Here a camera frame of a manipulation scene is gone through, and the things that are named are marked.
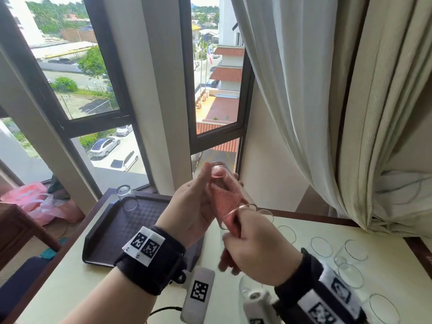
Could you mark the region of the person's left hand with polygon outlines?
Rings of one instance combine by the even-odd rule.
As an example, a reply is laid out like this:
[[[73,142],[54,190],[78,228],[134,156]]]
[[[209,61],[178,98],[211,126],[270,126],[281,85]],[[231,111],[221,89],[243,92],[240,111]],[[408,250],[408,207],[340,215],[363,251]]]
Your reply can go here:
[[[183,247],[189,248],[203,237],[215,219],[208,196],[200,201],[194,194],[194,179],[179,187],[156,226]]]

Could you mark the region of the clear drinking glass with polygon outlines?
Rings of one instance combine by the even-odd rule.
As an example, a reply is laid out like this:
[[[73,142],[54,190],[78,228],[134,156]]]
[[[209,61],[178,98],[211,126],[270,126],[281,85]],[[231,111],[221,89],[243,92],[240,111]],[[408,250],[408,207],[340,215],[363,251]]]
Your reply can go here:
[[[221,229],[241,235],[238,214],[241,209],[257,210],[257,206],[231,170],[223,162],[213,162],[206,193]]]
[[[116,194],[124,212],[132,212],[138,207],[138,199],[129,185],[119,186],[116,189]]]

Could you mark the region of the pink cleaning cloth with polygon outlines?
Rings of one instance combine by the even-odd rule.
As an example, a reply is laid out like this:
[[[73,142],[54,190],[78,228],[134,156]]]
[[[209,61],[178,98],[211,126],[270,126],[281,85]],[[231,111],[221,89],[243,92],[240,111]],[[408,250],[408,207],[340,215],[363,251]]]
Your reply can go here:
[[[221,228],[240,234],[241,224],[237,218],[239,209],[251,204],[241,184],[235,178],[217,178],[209,183],[208,192]]]

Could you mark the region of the person's left forearm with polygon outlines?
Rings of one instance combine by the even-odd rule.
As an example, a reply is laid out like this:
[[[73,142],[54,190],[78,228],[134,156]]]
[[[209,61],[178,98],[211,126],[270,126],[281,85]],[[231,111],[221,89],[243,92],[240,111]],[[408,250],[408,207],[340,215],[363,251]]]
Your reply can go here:
[[[59,324],[145,324],[156,300],[115,267]]]

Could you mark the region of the black left wristband with markers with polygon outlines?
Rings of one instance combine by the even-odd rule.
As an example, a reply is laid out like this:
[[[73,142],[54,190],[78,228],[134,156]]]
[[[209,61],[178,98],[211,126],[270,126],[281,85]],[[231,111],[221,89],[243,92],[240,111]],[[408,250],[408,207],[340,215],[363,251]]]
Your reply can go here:
[[[122,248],[115,261],[133,284],[150,295],[158,296],[186,269],[186,248],[160,227],[142,226]]]

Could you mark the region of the black wristband with markers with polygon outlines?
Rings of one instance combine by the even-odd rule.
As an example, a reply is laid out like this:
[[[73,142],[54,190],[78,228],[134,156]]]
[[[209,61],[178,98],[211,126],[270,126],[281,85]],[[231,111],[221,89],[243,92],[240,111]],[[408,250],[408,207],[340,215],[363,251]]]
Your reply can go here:
[[[298,269],[275,287],[273,308],[285,324],[369,324],[359,297],[305,248]]]
[[[142,226],[122,248],[115,261],[133,284],[150,295],[158,296],[186,269],[186,248],[160,227]]]

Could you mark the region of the white van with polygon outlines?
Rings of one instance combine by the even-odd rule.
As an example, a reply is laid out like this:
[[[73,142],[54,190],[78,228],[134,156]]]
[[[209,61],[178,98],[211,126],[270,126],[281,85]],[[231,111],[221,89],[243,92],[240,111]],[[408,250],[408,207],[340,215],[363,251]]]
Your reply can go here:
[[[131,151],[124,157],[112,160],[109,168],[115,171],[128,172],[138,160],[138,154],[135,151]]]

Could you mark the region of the dark brown plastic tray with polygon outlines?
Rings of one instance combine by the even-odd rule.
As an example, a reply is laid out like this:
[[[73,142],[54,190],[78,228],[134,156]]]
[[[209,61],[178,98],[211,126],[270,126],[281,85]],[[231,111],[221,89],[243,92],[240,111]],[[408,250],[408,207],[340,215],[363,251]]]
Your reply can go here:
[[[116,199],[109,203],[84,239],[84,263],[113,267],[122,247],[142,226],[150,228],[166,209],[171,196],[138,192],[138,206],[125,212]]]

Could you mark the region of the white sedan car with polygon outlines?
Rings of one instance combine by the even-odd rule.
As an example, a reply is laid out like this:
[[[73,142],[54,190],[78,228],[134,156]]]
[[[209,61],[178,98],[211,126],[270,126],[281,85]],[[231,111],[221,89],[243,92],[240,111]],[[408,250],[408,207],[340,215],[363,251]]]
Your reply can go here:
[[[118,137],[109,136],[97,140],[89,150],[90,157],[106,157],[121,143]]]

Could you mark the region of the white sheer curtain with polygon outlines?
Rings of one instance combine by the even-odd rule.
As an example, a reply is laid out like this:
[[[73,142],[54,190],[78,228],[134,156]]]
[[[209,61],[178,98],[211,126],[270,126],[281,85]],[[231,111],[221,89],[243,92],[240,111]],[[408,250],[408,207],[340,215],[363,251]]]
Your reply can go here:
[[[338,10],[346,0],[231,0],[262,97],[307,182],[348,217],[336,183],[329,97]]]

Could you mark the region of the row of clear glasses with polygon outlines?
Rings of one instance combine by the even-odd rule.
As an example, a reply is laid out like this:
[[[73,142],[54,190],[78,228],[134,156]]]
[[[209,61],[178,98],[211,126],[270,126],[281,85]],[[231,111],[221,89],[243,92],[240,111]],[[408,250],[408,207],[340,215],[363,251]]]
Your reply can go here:
[[[356,272],[359,272],[357,267],[351,262],[341,262],[339,260],[336,261],[336,264],[337,269],[334,271],[355,293],[355,289],[360,288],[364,282],[363,278],[361,278],[361,282],[356,281]],[[367,300],[361,301],[361,303],[369,324],[401,324],[399,312],[386,297],[380,294],[372,294]]]

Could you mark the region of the pink plastic bag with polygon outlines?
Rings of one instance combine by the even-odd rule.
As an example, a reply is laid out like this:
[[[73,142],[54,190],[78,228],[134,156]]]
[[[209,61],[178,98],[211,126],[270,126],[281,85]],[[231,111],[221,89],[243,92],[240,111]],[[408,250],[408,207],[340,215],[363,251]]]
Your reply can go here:
[[[85,217],[64,188],[49,193],[41,182],[10,190],[0,196],[0,201],[18,205],[41,226],[48,225],[56,218],[76,223]]]

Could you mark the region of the brown wooden furniture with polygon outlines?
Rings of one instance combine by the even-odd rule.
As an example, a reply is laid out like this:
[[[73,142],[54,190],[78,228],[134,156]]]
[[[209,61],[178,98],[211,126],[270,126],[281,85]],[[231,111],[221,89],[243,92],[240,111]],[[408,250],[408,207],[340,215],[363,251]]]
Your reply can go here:
[[[0,202],[0,271],[33,238],[55,252],[62,245],[18,205]]]

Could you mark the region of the dark blue cushion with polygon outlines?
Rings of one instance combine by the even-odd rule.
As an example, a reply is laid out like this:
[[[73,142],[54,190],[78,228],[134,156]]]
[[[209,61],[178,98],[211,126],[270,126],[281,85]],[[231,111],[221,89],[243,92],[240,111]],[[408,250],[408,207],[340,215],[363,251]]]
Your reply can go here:
[[[50,262],[49,259],[33,256],[0,287],[0,322],[8,317]]]

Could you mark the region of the dark brown window frame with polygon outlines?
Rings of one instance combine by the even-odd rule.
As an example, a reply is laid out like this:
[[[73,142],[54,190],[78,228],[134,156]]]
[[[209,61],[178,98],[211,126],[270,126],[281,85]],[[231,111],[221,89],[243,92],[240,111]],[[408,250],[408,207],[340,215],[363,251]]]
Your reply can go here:
[[[96,45],[82,53],[82,80],[108,82],[99,97],[77,95],[76,78],[49,83],[41,57],[13,17],[21,5],[32,32],[41,34],[24,0],[0,0],[0,108],[23,131],[45,162],[29,167],[30,182],[52,172],[83,209],[109,188],[129,185],[173,195],[206,162],[238,171],[246,136],[254,73],[244,48],[210,46],[203,51],[203,80],[194,71],[191,0],[82,0]],[[66,90],[65,84],[72,85]],[[118,127],[133,131],[116,136]],[[121,141],[106,157],[90,157],[102,138]],[[128,172],[110,169],[112,160],[135,151]]]

